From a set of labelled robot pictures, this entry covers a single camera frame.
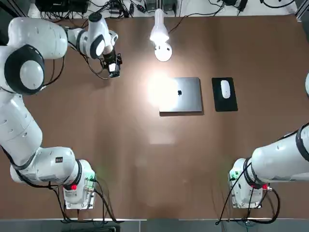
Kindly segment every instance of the cable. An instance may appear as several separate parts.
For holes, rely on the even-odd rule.
[[[105,207],[106,207],[106,209],[107,209],[107,212],[108,212],[108,214],[110,215],[112,221],[113,221],[114,223],[117,223],[117,224],[120,224],[120,223],[124,222],[124,221],[117,221],[117,219],[115,218],[115,216],[113,215],[113,213],[111,213],[110,208],[109,208],[109,206],[108,206],[106,200],[104,199],[103,195],[102,195],[101,193],[99,193],[96,189],[94,190],[94,192],[95,192],[96,194],[98,194],[99,197],[102,199],[102,202],[103,202],[103,204],[105,205]]]
[[[294,1],[295,1],[295,0],[292,0],[292,1],[290,1],[289,3],[287,3],[287,4],[285,4],[285,5],[282,5],[282,6],[270,6],[270,5],[268,5],[267,3],[265,3],[265,2],[263,2],[263,4],[264,4],[265,6],[267,6],[267,7],[269,7],[269,8],[278,9],[278,8],[286,7],[286,6],[290,5],[290,4],[292,4]]]
[[[28,15],[26,15],[26,14],[19,8],[19,6],[16,4],[16,2],[15,2],[14,0],[7,0],[7,2],[11,5],[11,7],[14,9],[14,11],[15,11],[18,15],[20,15],[19,12],[21,12],[22,15],[20,15],[20,16],[28,17]]]
[[[254,191],[254,188],[252,188],[252,190],[251,190],[251,195],[250,195],[250,199],[249,199],[249,206],[248,206],[248,212],[247,212],[246,220],[248,220],[248,217],[250,216],[250,205],[251,205],[251,199],[252,199],[253,191]]]
[[[212,17],[215,17],[216,14],[218,14],[224,7],[225,7],[225,3],[223,2],[221,7],[218,9],[218,11]]]
[[[260,206],[262,206],[262,203],[263,203],[265,197],[267,196],[267,193],[268,193],[268,190],[266,189],[265,194],[263,195],[262,199],[260,200],[259,205],[256,208],[259,208]]]
[[[239,175],[239,177],[237,178],[237,180],[235,181],[235,183],[233,184],[232,188],[230,189],[228,195],[227,195],[227,198],[225,200],[225,203],[224,203],[224,206],[223,206],[223,209],[222,209],[222,212],[221,212],[221,216],[219,218],[219,220],[215,223],[215,225],[219,225],[220,222],[222,221],[222,216],[223,216],[223,213],[224,213],[224,210],[225,210],[225,207],[226,207],[226,204],[227,204],[227,201],[232,193],[232,190],[233,188],[235,187],[235,185],[237,184],[237,182],[239,181],[239,179],[241,178],[241,176],[244,174],[244,172],[251,166],[251,163],[248,164],[247,167],[244,168],[244,170],[241,172],[241,174]]]
[[[125,5],[125,3],[124,3],[124,1],[123,0],[119,0],[120,1],[120,3],[122,4],[122,7],[130,14],[130,16],[133,18],[133,15],[130,13],[130,11],[127,9],[127,7],[126,7],[126,5]]]
[[[94,4],[95,6],[97,6],[97,7],[103,7],[103,6],[98,6],[98,5],[96,5],[94,2],[92,2],[91,0],[88,0],[88,2],[90,2],[91,4]]]
[[[180,17],[180,14],[181,14],[181,12],[182,12],[182,4],[183,4],[183,0],[182,0],[181,3],[180,3],[179,17]]]
[[[255,219],[249,219],[248,221],[253,221],[253,222],[256,222],[256,223],[259,223],[259,224],[271,224],[278,218],[278,215],[280,213],[280,206],[281,206],[280,197],[279,197],[279,195],[278,195],[278,193],[275,189],[272,188],[271,191],[276,195],[277,204],[278,204],[276,214],[273,216],[273,218],[269,221],[260,221],[260,220],[255,220]]]
[[[51,82],[51,81],[53,80],[53,78],[54,78],[54,74],[55,74],[55,66],[56,66],[56,61],[55,61],[55,60],[53,60],[53,72],[52,72],[52,75],[51,75],[51,77],[50,77],[50,79],[49,79],[49,82]]]
[[[219,7],[221,7],[220,5],[218,5],[218,4],[216,4],[216,3],[212,3],[211,2],[211,0],[208,0],[209,1],[209,3],[211,4],[211,5],[214,5],[214,6],[219,6]]]
[[[219,11],[221,11],[221,8],[220,8],[219,10],[217,10],[216,12],[214,12],[214,13],[209,13],[209,14],[192,13],[192,14],[185,15],[185,16],[183,16],[183,17],[181,18],[181,20],[179,21],[179,23],[178,23],[176,26],[174,26],[171,30],[169,30],[169,33],[171,33],[173,30],[175,30],[175,29],[181,24],[181,22],[183,21],[183,19],[186,18],[186,17],[190,17],[190,16],[196,15],[196,14],[197,14],[197,15],[202,15],[202,16],[213,15],[213,14],[217,14]]]
[[[101,190],[101,193],[102,193],[102,196],[104,195],[103,194],[103,188],[102,188],[102,186],[101,186],[101,184],[97,181],[97,180],[95,180],[95,182],[99,185],[99,188],[100,188],[100,190]],[[109,194],[108,194],[108,207],[110,207],[110,200],[109,200]],[[108,222],[106,221],[105,222],[105,218],[106,218],[106,215],[107,215],[107,213],[108,213],[108,211],[106,210],[106,213],[104,213],[104,204],[103,204],[103,224],[107,224]]]
[[[2,8],[6,13],[11,15],[13,18],[18,17],[18,14],[16,14],[14,11],[12,11],[9,7],[7,7],[2,1],[0,1],[0,8]]]
[[[60,69],[60,72],[59,72],[58,76],[57,76],[55,79],[49,81],[47,84],[43,85],[43,87],[49,86],[49,85],[51,85],[52,83],[54,83],[56,80],[59,79],[59,77],[61,76],[62,71],[63,71],[63,69],[64,69],[64,59],[65,59],[65,56],[62,57],[62,66],[61,66],[61,69]]]
[[[70,41],[68,41],[68,43],[73,47],[73,49],[74,49],[75,51],[79,52],[79,54],[84,58],[84,60],[85,60],[86,63],[88,64],[89,69],[91,70],[92,73],[94,73],[94,74],[95,74],[97,77],[99,77],[100,79],[103,79],[103,80],[108,80],[108,79],[109,79],[109,78],[101,77],[101,76],[99,75],[99,74],[103,71],[103,66],[104,66],[104,65],[103,65],[103,61],[102,61],[101,59],[99,59],[99,61],[100,61],[100,65],[101,65],[102,69],[101,69],[99,72],[96,72],[96,71],[94,71],[94,70],[92,69],[92,67],[90,66],[88,57],[85,56],[83,53],[81,53],[81,52],[77,49],[77,47],[76,47],[74,44],[72,44]]]
[[[137,4],[134,1],[132,1],[132,0],[130,0],[130,1],[131,1],[131,3],[133,3],[138,8]]]

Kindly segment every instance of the computer mouse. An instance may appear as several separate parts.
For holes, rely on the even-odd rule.
[[[221,91],[223,98],[227,99],[231,96],[230,84],[226,80],[221,81]]]

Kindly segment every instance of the light bulb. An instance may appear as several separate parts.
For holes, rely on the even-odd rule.
[[[156,9],[154,13],[154,27],[150,34],[150,40],[154,42],[155,57],[162,62],[168,61],[172,56],[172,48],[167,43],[169,33],[164,26],[164,12],[162,9]]]
[[[155,43],[155,45],[163,44],[169,39],[169,33],[164,26],[164,12],[162,9],[156,9],[154,13],[154,27],[150,34],[150,40]]]

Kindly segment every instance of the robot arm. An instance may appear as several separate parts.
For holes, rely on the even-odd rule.
[[[263,184],[309,181],[308,151],[309,124],[306,124],[270,145],[257,148],[251,158],[238,159],[229,172],[232,186],[244,171],[232,190],[233,207],[248,208],[249,202],[250,208],[257,207]]]
[[[95,173],[68,147],[41,147],[42,131],[22,95],[41,90],[44,59],[63,57],[68,40],[91,58],[103,53],[110,77],[119,76],[121,57],[113,47],[118,36],[108,31],[104,18],[92,14],[89,31],[76,34],[78,30],[65,31],[41,19],[14,18],[8,44],[0,46],[0,145],[11,163],[11,177],[19,183],[62,185],[68,209],[93,208]]]
[[[81,28],[66,30],[69,46],[73,46],[80,53],[92,59],[103,55],[103,68],[108,70],[111,78],[118,77],[122,64],[120,53],[116,55],[114,49],[118,35],[108,30],[106,21],[100,13],[92,13],[88,20],[88,31]]]

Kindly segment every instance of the table surface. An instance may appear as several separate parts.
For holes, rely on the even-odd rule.
[[[178,20],[168,18],[166,26]],[[165,63],[149,41],[152,18],[108,24],[119,34],[121,77],[97,78],[69,49],[61,78],[25,97],[43,146],[68,146],[89,161],[108,184],[117,218],[218,218],[233,162],[308,120],[309,47],[301,24],[292,15],[186,18],[170,34],[173,56]],[[159,115],[158,93],[172,77],[200,78],[204,115]],[[213,77],[234,78],[237,112],[215,111]],[[61,218],[52,191],[13,182],[5,155],[0,167],[0,218]],[[309,218],[308,183],[273,186],[281,218]],[[252,216],[270,218],[264,205]],[[232,217],[244,214],[231,210]],[[101,218],[99,198],[80,215]]]

